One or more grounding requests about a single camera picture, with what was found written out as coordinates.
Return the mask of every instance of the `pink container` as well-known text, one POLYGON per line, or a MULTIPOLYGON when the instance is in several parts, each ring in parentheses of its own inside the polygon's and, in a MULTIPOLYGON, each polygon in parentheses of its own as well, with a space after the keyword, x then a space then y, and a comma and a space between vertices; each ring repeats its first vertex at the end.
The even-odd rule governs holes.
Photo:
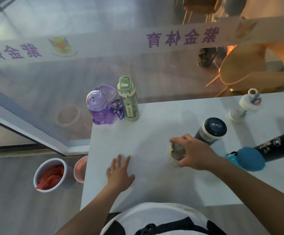
POLYGON ((76 181, 79 183, 84 183, 85 171, 87 169, 87 156, 80 158, 79 161, 75 164, 75 168, 73 169, 73 176, 76 181))

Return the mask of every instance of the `red cloth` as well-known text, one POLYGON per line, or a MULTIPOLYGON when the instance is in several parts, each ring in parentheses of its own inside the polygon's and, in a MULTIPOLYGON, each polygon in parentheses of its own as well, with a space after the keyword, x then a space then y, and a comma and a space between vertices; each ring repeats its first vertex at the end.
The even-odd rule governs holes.
POLYGON ((36 189, 51 189, 56 186, 62 179, 64 170, 63 165, 51 166, 48 168, 38 180, 36 189))

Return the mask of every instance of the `round lid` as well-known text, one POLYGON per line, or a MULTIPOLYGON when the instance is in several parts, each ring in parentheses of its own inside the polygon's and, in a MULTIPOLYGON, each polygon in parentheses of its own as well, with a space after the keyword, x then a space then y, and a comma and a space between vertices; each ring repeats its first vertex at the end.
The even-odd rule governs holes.
POLYGON ((107 101, 106 95, 99 90, 93 90, 87 95, 87 105, 93 111, 103 110, 107 101))
POLYGON ((209 118, 205 121, 205 129, 208 133, 215 137, 222 137, 227 132, 226 124, 218 118, 209 118))

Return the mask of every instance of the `purple water bottle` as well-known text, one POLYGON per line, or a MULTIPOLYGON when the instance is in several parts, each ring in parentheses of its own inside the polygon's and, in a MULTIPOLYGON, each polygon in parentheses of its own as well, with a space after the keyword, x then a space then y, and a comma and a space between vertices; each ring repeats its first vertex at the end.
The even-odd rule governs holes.
POLYGON ((87 106, 93 115, 93 123, 112 124, 115 119, 116 106, 112 103, 116 90, 108 85, 100 85, 87 95, 87 106))

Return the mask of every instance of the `person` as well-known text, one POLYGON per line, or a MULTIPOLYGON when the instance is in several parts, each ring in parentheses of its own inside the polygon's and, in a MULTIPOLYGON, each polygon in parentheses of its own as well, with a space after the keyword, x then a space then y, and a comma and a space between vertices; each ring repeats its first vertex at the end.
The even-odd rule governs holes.
MULTIPOLYGON (((262 182, 230 161, 219 157, 204 142, 186 134, 171 138, 181 144, 186 156, 180 167, 207 170, 221 179, 250 209, 272 235, 284 235, 284 193, 262 182)), ((105 226, 105 220, 118 195, 128 189, 135 176, 128 176, 130 156, 121 166, 120 155, 106 170, 107 185, 56 235, 151 235, 151 234, 225 234, 200 212, 172 203, 143 203, 128 209, 105 226)))

